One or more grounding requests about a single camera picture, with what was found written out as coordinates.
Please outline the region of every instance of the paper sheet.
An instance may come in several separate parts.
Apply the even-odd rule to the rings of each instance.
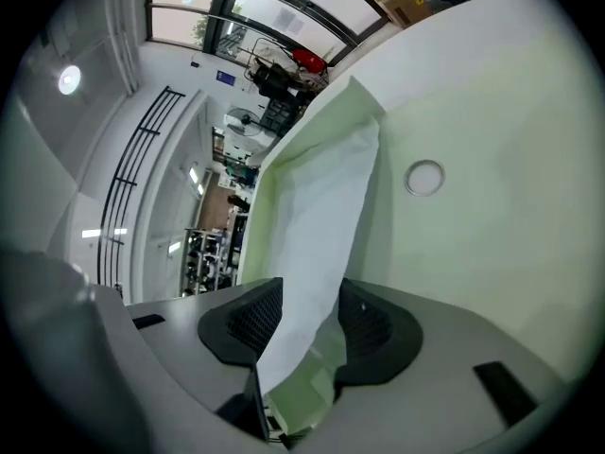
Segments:
[[[257,363],[261,394],[294,371],[334,307],[377,150],[378,123],[369,118],[280,170],[267,277],[284,278],[284,306]]]

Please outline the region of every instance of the handrail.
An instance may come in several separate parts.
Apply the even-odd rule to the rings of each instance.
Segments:
[[[101,235],[96,251],[98,284],[113,287],[119,283],[120,248],[124,241],[115,237],[122,235],[130,194],[138,184],[136,180],[149,147],[156,136],[161,134],[160,128],[182,97],[185,95],[172,91],[168,86],[162,90],[143,115],[115,168],[101,216]]]

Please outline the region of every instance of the fan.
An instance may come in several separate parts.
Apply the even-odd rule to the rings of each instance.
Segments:
[[[248,137],[255,136],[263,130],[260,118],[256,114],[242,108],[233,108],[225,114],[225,124],[237,134]]]

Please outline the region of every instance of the blue sign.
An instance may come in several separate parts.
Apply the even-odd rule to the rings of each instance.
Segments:
[[[230,86],[235,86],[235,76],[227,74],[226,72],[216,71],[216,80],[220,80],[221,82],[229,84]]]

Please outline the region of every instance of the metal railing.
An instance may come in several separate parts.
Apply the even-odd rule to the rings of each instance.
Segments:
[[[124,220],[132,189],[138,185],[141,164],[166,118],[184,94],[166,86],[139,122],[113,173],[101,216],[96,253],[96,281],[104,286],[119,283],[120,249],[124,246]]]

